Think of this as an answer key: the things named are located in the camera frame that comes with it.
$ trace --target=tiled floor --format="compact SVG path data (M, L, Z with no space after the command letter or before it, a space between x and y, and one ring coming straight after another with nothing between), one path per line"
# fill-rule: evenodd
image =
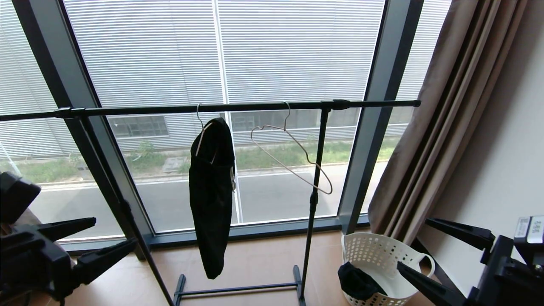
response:
M308 306L349 305L337 276L342 264L340 236L339 231L314 235L305 294ZM303 235L229 243L225 268L215 280L206 278L196 247L159 250L153 252L153 257L168 290L173 294L181 273L187 276L186 290L292 282L293 266L302 268L304 246ZM34 299L32 305L52 306L58 303ZM130 255L90 285L74 291L66 299L66 305L166 305L166 301L148 264ZM295 290L283 290L187 298L182 305L298 306L298 303ZM418 293L408 305L432 304Z

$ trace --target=empty wire hanger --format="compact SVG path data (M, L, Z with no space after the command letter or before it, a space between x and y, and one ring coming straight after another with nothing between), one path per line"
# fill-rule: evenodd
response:
M202 139L204 138L204 132L206 131L206 129L208 129L213 123L210 122L208 124L206 124L206 126L204 127L204 123L202 122L202 119L200 119L200 116L199 116L199 106L200 106L200 103L198 103L196 105L196 117L198 118L198 120L200 121L200 126L202 126L202 132L200 132L200 139L199 139L199 144L196 146L196 153L195 153L195 156L198 156L199 155L199 151L200 151L200 145L202 144ZM215 156L217 155L217 149L215 150L215 153L213 155L213 158L212 158L212 161L210 163L213 164L213 161L215 160Z
M251 133L249 134L249 137L251 138L251 141L256 144L261 150L263 150L268 156L272 157L272 159L274 159L276 162L278 162L282 167L284 167L285 169L287 169L289 172L293 173L294 175L296 175L298 178L300 178L302 181L305 181L308 185L311 185L313 186L314 188L316 188L317 190L325 193L325 194L331 194L332 193L332 183L331 183L331 180L329 179L329 177L327 176L327 173L325 173L323 171L323 169L321 169L321 166L318 165L317 163L314 163L314 162L311 162L310 161L310 157L308 156L308 151L306 151L306 149L302 146L302 144L299 143L298 140L295 139L295 137L293 137L293 135L291 135L291 133L289 133L289 131L287 131L287 118L289 118L289 116L291 115L291 106L289 106L289 103L287 103L286 101L283 101L283 103L285 103L287 105L287 107L289 108L289 113L287 114L287 116L285 117L285 120L283 121L283 127L279 127L279 126L274 126L274 125L268 125L268 124L263 124L263 126L256 126L253 128L253 130L251 130ZM269 127L269 128L273 128L273 129L276 129L276 130L282 130L283 132L287 133L295 142L297 145L299 145L299 147L304 151L304 153L306 154L306 160L308 161L308 163L312 164L312 165L315 165L319 171L321 171L321 173L323 173L323 175L325 175L325 178L327 179L327 181L329 182L329 186L331 187L331 191L325 191L321 188L319 188L318 186L314 185L313 183L307 181L306 179L304 179L302 176L300 176L298 173L296 173L295 171L289 169L289 167L287 167L286 165L284 165L282 162L280 162L276 157L274 157L272 154L268 153L268 151L266 151L263 147L261 147L261 145L259 145L254 139L253 139L253 132L257 129L259 130L263 130L265 127Z

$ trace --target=black garment rack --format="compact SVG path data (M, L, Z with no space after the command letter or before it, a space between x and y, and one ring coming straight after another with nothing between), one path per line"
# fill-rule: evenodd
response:
M342 110L354 107L401 107L401 106L413 106L418 107L421 104L420 100L405 100L405 101L348 101L348 100L329 100L321 102L295 102L289 103L291 109L321 109L321 122L319 127L319 138L316 154L316 164L321 166L323 158L323 147L325 145L325 132L327 126L327 120L329 118L329 112L331 110ZM165 114L165 113L196 113L198 112L242 112L242 111L279 111L287 110L284 103L241 103L241 104L223 104L223 105L191 105L191 106L162 106L162 107L127 107L127 108L72 108L63 107L56 111L41 112L41 113L26 113L26 114L12 114L12 115L0 115L0 121L12 121L12 120L27 120L27 119L40 119L40 118L62 118L62 119L79 119L83 128L85 129L89 140L96 151L98 160L102 164L102 168L109 184L115 193L118 200L118 204L123 210L125 217L129 222L131 230L134 232L138 245L140 246L142 253L149 263L153 275L159 283L160 289L163 292L169 306L179 306L183 296L195 296L206 295L212 293L222 292L235 292L235 291L248 291L248 290L261 290L261 289L275 289L275 288L287 288L292 287L296 289L298 302L300 306L306 306L304 299L304 290L306 286L306 277L308 270L308 259L310 257L310 245L312 243L313 222L316 216L316 207L318 202L317 188L313 188L310 195L310 217L308 219L308 232L306 235L306 251L304 254L304 266L302 269L302 277L300 276L300 270L298 266L293 267L293 275L295 281L292 283L282 284L268 284L268 285L256 285L247 287L233 287L223 289L212 290L200 290L200 291L183 291L183 287L186 282L186 277L182 274L178 280L174 298L170 297L166 285L162 280L157 265L151 256L151 252L145 243L134 217L131 213L131 208L127 201L121 194L121 189L115 181L112 169L109 167L106 156L100 147L98 138L94 132L94 129L89 120L89 116L106 116L106 115L137 115L137 114ZM316 166L316 172L314 174L313 184L318 186L319 168Z

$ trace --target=asphalt road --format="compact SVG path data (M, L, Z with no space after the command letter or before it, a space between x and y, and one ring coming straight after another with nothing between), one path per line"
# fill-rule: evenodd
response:
M375 174L379 173L381 176L384 167L377 167ZM345 170L346 166L334 166L326 170L333 184L333 193L331 195L319 193L317 216L336 214L344 185ZM308 181L313 180L313 173L309 171L300 175ZM372 192L378 181L379 176L373 178L370 186ZM189 184L186 180L143 182L137 183L137 187L155 231L193 227L189 206ZM320 187L328 190L328 184L323 176ZM307 217L309 214L312 187L291 173L241 176L237 191L241 198L238 211L241 212L240 218L244 223ZM233 224L238 223L234 197L235 194L233 194ZM93 228L70 238L122 234L96 186L44 188L30 209L44 223L83 217L97 218Z

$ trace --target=baseboard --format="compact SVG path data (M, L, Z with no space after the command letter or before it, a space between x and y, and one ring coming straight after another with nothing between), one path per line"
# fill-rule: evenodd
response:
M459 288L457 288L457 286L453 283L453 281L450 279L450 277L445 273L444 269L442 269L442 267L438 264L438 262L435 260L433 255L429 252L429 250L427 250L427 248L425 248L425 246L421 243L421 241L418 238L416 238L412 242L411 247L414 250L416 250L416 251L418 251L420 253L425 253L425 254L431 255L432 259L435 261L435 276L436 276L436 278L440 281L440 283L442 283L442 285L444 285L447 288L449 288L451 290L454 290L454 291L458 292L459 294L463 295L461 290L459 290Z

